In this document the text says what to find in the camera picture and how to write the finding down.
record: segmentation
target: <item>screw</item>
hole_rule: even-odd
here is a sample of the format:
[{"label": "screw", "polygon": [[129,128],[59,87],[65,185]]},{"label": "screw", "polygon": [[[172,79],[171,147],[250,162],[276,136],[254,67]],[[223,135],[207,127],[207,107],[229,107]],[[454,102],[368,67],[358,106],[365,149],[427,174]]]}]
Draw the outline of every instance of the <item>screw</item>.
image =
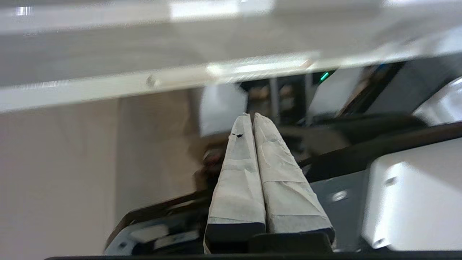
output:
[{"label": "screw", "polygon": [[156,80],[153,78],[152,75],[150,75],[146,80],[146,85],[148,87],[154,87],[155,84],[156,84]]},{"label": "screw", "polygon": [[347,191],[336,192],[332,195],[332,201],[337,202],[337,201],[343,200],[347,197],[347,195],[348,195]]},{"label": "screw", "polygon": [[395,184],[397,182],[397,179],[396,177],[392,177],[388,180],[385,181],[385,186],[392,186],[393,184]]}]

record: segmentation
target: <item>beige wall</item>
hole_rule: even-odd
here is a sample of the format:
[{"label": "beige wall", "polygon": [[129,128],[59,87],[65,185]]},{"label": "beige wall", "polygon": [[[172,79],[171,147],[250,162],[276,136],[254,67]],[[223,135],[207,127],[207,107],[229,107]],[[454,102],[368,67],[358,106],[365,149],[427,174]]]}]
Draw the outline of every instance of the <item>beige wall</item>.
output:
[{"label": "beige wall", "polygon": [[117,107],[0,114],[0,259],[102,252],[115,223]]},{"label": "beige wall", "polygon": [[130,210],[195,190],[187,91],[0,114],[0,259],[101,254]]}]

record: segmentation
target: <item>green led light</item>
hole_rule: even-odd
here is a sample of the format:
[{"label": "green led light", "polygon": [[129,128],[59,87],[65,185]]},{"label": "green led light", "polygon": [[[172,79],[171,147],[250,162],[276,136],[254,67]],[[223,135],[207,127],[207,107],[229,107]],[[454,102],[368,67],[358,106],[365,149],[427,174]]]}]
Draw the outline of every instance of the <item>green led light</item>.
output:
[{"label": "green led light", "polygon": [[329,72],[324,72],[324,74],[321,76],[321,81],[325,80],[327,77],[329,77]]}]

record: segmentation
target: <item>white plastic cover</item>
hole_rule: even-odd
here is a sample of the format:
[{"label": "white plastic cover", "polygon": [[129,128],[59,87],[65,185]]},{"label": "white plastic cover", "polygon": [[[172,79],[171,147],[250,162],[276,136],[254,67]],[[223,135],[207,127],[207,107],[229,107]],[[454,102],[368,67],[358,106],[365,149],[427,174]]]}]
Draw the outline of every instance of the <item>white plastic cover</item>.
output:
[{"label": "white plastic cover", "polygon": [[379,157],[370,167],[362,237],[393,251],[460,251],[462,138]]},{"label": "white plastic cover", "polygon": [[232,127],[207,223],[265,224],[265,215],[252,122],[244,114]]},{"label": "white plastic cover", "polygon": [[428,125],[462,121],[462,77],[448,83],[413,113]]},{"label": "white plastic cover", "polygon": [[331,229],[326,212],[273,122],[256,113],[254,129],[269,231]]}]

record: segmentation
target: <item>white shelf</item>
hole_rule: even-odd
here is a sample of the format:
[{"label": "white shelf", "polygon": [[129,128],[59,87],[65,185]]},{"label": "white shelf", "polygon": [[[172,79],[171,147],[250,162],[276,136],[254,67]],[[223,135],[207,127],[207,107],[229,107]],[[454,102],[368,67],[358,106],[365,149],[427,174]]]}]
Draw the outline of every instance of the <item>white shelf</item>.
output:
[{"label": "white shelf", "polygon": [[462,51],[458,0],[22,7],[0,9],[0,111]]}]

